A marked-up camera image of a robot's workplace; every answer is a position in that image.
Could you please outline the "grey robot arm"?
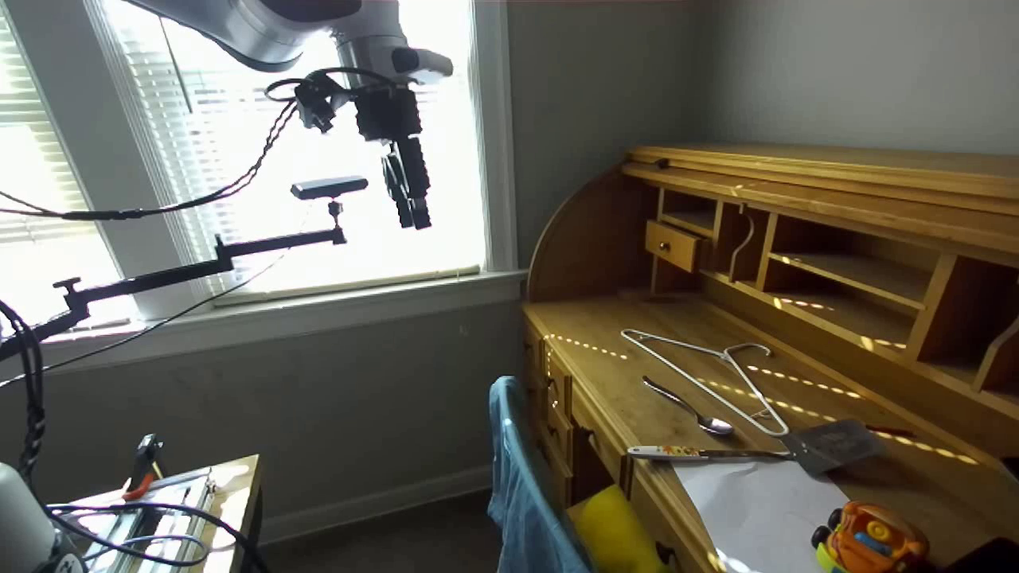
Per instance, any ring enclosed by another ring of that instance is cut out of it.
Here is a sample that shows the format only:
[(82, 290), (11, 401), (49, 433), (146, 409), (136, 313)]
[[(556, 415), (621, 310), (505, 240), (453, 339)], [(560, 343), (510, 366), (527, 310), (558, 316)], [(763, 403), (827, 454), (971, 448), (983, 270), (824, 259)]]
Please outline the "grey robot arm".
[(431, 174), (421, 149), (413, 87), (446, 80), (446, 54), (411, 48), (399, 0), (132, 0), (166, 16), (253, 69), (290, 69), (313, 35), (335, 40), (339, 64), (292, 89), (302, 125), (327, 130), (342, 106), (358, 130), (387, 148), (384, 174), (409, 229), (431, 225)]

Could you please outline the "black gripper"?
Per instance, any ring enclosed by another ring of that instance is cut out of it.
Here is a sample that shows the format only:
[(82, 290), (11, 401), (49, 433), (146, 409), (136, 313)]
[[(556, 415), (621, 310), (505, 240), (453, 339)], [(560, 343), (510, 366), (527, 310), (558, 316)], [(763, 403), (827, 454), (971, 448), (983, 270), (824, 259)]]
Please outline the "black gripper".
[(421, 140), (411, 136), (421, 130), (418, 97), (411, 89), (362, 89), (358, 97), (358, 128), (368, 140), (399, 140), (403, 158), (394, 149), (387, 149), (384, 174), (399, 211), (403, 229), (426, 229), (431, 174), (425, 167)]

